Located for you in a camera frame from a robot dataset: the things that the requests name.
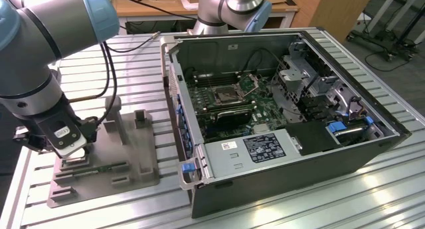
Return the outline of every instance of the sticker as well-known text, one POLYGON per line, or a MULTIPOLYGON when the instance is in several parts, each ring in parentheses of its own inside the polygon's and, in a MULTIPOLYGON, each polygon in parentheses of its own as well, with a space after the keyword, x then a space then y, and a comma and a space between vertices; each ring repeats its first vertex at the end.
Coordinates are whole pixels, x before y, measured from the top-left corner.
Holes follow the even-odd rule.
POLYGON ((254 163, 286 156, 273 133, 243 139, 254 163))
POLYGON ((231 142, 222 143, 222 144, 221 144, 221 148, 222 148, 222 150, 227 150, 227 149, 231 149, 231 148, 237 148, 235 142, 231 141, 231 142))
POLYGON ((54 132, 54 135, 57 138, 62 138, 69 133, 70 133, 70 130, 69 130, 67 126, 65 126, 58 131, 54 132))

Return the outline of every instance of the open computer chassis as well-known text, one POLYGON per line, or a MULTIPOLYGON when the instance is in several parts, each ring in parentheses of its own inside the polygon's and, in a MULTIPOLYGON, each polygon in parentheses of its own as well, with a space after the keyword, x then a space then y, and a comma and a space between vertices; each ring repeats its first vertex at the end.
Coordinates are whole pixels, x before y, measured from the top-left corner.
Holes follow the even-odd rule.
POLYGON ((304 31, 166 36, 161 50, 193 218, 354 172, 410 135, 304 31))

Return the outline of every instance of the cable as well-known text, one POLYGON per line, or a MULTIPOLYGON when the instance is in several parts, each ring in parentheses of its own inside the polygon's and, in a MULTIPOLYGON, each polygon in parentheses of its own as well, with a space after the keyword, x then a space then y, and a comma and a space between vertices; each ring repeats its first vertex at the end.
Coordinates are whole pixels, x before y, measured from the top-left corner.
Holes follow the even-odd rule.
POLYGON ((107 43, 103 41, 102 42, 102 51, 106 52, 106 56, 107 56, 107 60, 109 60, 109 65, 110 65, 110 72, 111 72, 111 80, 113 80, 113 92, 111 92, 111 100, 110 103, 107 105, 106 111, 103 113, 103 115, 101 116, 101 118, 97 120, 97 126, 101 124, 101 121, 103 121, 103 119, 106 118, 110 109, 113 107, 113 102, 117 96, 117 76, 115 76, 115 72, 114 72, 114 66, 113 66, 113 61, 111 61, 111 56, 110 56, 110 52, 109 52, 109 47, 107 47, 107 43))
POLYGON ((155 9, 155 10, 158 10, 158 11, 161 11, 161 12, 169 14, 169 15, 178 16, 178 17, 182 17, 182 18, 186 18, 186 19, 190 19, 190 20, 195 20, 195 18, 193 18, 193 17, 190 17, 190 16, 183 16, 183 15, 171 13, 171 12, 169 12, 169 11, 166 11, 166 10, 163 10, 163 9, 161 9, 161 8, 158 8, 158 7, 155 7, 155 6, 151 6, 151 5, 149 5, 149 4, 146 4, 146 3, 141 2, 141 1, 137 1, 137 0, 127 0, 127 1, 131 1, 133 3, 137 3, 137 4, 142 5, 142 6, 150 7, 150 8, 153 8, 153 9, 155 9))
POLYGON ((0 173, 0 177, 2 176, 13 176, 13 173, 0 173))
POLYGON ((278 57, 275 56, 275 54, 274 54, 273 52, 270 52, 269 49, 266 49, 266 48, 263 48, 263 47, 259 47, 259 48, 254 49, 254 50, 250 52, 249 57, 246 58, 243 67, 242 67, 242 69, 241 69, 241 71, 239 71, 239 75, 245 72, 245 70, 246 70, 246 68, 247 68, 247 64, 249 64, 249 62, 250 62, 250 60, 251 60, 251 57, 253 57, 253 55, 254 55, 258 51, 265 51, 265 52, 267 52, 267 53, 274 57, 274 59, 275 59, 275 61, 278 62, 278 64, 283 65, 282 61, 278 59, 278 57))
POLYGON ((299 94, 298 101, 299 101, 299 99, 304 96, 304 94, 306 94, 306 92, 307 92, 307 89, 311 87, 311 85, 312 85, 314 81, 316 80, 316 78, 318 78, 318 73, 314 75, 311 81, 307 83, 306 87, 302 89, 300 94, 299 94))
POLYGON ((394 68, 391 68, 391 69, 388 69, 388 70, 380 70, 379 68, 374 67, 374 66, 367 62, 367 58, 368 58, 370 56, 378 54, 378 53, 382 53, 382 52, 384 52, 384 51, 376 51, 376 52, 368 54, 368 55, 364 57, 364 62, 366 62, 367 65, 368 65, 372 69, 375 69, 376 71, 390 72, 390 71, 395 70, 396 68, 402 67, 404 64, 407 64, 407 63, 410 62, 410 61, 407 61, 406 63, 402 63, 400 65, 395 66, 394 68))
POLYGON ((94 96, 85 96, 85 97, 79 97, 79 98, 74 98, 74 99, 70 99, 69 100, 69 103, 74 103, 74 102, 79 102, 79 101, 86 101, 86 100, 93 100, 95 98, 99 98, 103 96, 103 94, 106 93, 107 91, 107 88, 109 88, 109 64, 107 64, 107 58, 106 58, 106 53, 105 53, 105 49, 103 49, 103 46, 102 44, 99 44, 99 48, 101 48, 101 53, 103 55, 103 60, 105 60, 105 67, 106 67, 106 84, 105 84, 105 87, 103 87, 103 90, 101 93, 98 93, 97 95, 94 96))
POLYGON ((386 28, 387 23, 392 20, 392 17, 394 17, 395 12, 398 12, 402 7, 403 7, 403 5, 400 5, 400 6, 396 8, 396 10, 392 12, 390 18, 388 18, 387 21, 384 22, 384 25, 383 25, 384 28, 386 28))
POLYGON ((129 50, 114 50, 111 49, 110 47, 107 47, 107 49, 115 53, 126 53, 126 52, 130 52, 130 51, 134 51, 137 50, 139 47, 142 47, 150 40, 153 40, 158 35, 161 34, 159 31, 157 31, 155 33, 153 33, 153 35, 147 38, 147 40, 145 40, 138 46, 135 46, 134 48, 129 49, 129 50))
POLYGON ((299 114, 299 113, 295 113, 295 112, 292 112, 292 111, 290 111, 290 110, 287 110, 286 108, 283 108, 283 107, 281 107, 285 111, 287 111, 288 113, 292 113, 294 115, 303 115, 303 114, 299 114))
POLYGON ((368 29, 367 29, 367 24, 366 24, 366 14, 364 14, 364 12, 363 12, 363 24, 364 24, 363 32, 364 32, 364 31, 367 31, 367 32, 366 32, 366 34, 367 34, 367 36, 368 36, 368 35, 370 35, 370 31, 368 31, 368 29))
POLYGON ((139 26, 139 25, 143 24, 145 22, 141 21, 139 23, 134 23, 134 22, 130 21, 130 23, 134 24, 134 25, 137 25, 137 26, 139 26))
POLYGON ((154 21, 153 26, 151 26, 151 28, 150 28, 149 31, 142 31, 139 28, 137 28, 135 26, 133 26, 134 23, 131 23, 131 22, 129 22, 129 25, 130 25, 133 28, 135 28, 138 31, 141 31, 142 33, 149 33, 149 32, 154 29, 157 23, 158 23, 158 22, 154 21))
POLYGON ((134 35, 133 31, 130 31, 127 28, 125 28, 125 27, 122 27, 122 26, 119 26, 119 28, 125 29, 130 34, 134 35))
POLYGON ((372 69, 375 69, 376 71, 380 71, 380 72, 388 72, 388 71, 395 70, 396 68, 402 67, 403 65, 406 65, 406 64, 408 63, 408 61, 407 61, 406 63, 402 63, 400 65, 395 66, 394 68, 391 68, 391 69, 388 69, 388 70, 380 70, 379 68, 374 67, 374 66, 367 62, 367 58, 368 58, 370 56, 375 55, 375 54, 379 54, 379 53, 383 53, 383 52, 387 53, 388 50, 386 49, 386 47, 383 47, 383 46, 380 46, 379 44, 376 44, 376 43, 368 41, 368 40, 364 39, 362 36, 358 36, 358 37, 359 37, 360 39, 363 39, 366 42, 368 42, 368 43, 371 43, 371 44, 374 44, 374 45, 376 45, 376 46, 379 46, 379 47, 382 48, 382 51, 376 51, 376 52, 368 54, 368 55, 364 57, 364 62, 366 62, 366 64, 367 64, 372 69))

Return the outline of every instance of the white label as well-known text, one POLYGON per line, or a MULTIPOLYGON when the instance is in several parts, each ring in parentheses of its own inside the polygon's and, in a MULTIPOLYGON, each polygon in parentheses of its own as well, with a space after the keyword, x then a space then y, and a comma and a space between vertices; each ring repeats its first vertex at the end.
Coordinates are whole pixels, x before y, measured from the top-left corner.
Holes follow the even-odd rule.
POLYGON ((67 126, 65 126, 58 131, 54 132, 54 135, 57 138, 62 138, 69 133, 70 133, 70 130, 69 130, 67 126))
POLYGON ((231 142, 222 143, 221 147, 222 147, 222 150, 227 150, 227 149, 231 149, 231 148, 237 148, 237 145, 235 145, 235 142, 231 141, 231 142))

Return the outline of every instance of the blue latch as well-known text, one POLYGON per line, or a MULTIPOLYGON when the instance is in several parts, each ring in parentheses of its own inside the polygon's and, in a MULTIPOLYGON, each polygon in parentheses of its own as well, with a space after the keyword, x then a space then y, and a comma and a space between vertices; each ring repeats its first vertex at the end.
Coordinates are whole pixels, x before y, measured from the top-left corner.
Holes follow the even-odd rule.
POLYGON ((344 124, 342 123, 342 122, 331 122, 330 124, 328 124, 328 130, 330 130, 330 132, 338 132, 338 131, 340 131, 340 130, 344 130, 346 129, 346 126, 344 126, 344 124))
POLYGON ((185 163, 181 165, 181 171, 182 173, 191 173, 195 171, 194 163, 185 163))
POLYGON ((367 125, 371 125, 371 124, 372 124, 372 119, 370 118, 370 116, 367 116, 367 117, 364 118, 364 120, 366 120, 367 125))

